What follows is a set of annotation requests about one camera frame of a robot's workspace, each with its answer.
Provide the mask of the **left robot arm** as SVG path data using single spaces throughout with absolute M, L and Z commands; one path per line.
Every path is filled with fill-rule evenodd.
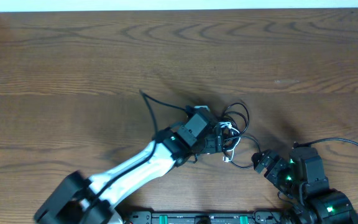
M 115 208 L 130 194 L 182 166 L 198 153 L 198 144 L 219 129 L 217 117 L 207 107 L 192 115 L 177 131 L 165 128 L 143 151 L 122 164 L 84 178 L 78 171 L 66 176 L 36 211 L 36 223 L 121 223 Z

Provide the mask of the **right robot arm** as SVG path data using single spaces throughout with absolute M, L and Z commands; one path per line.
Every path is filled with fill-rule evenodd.
M 348 197 L 329 186 L 323 160 L 313 147 L 295 147 L 286 160 L 274 151 L 252 156 L 254 170 L 290 199 L 292 208 L 280 223 L 358 223 L 358 214 Z

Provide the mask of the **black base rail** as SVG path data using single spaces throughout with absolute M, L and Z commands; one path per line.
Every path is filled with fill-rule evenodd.
M 256 210 L 245 213 L 180 213 L 135 211 L 125 224 L 269 224 L 281 223 L 282 212 Z

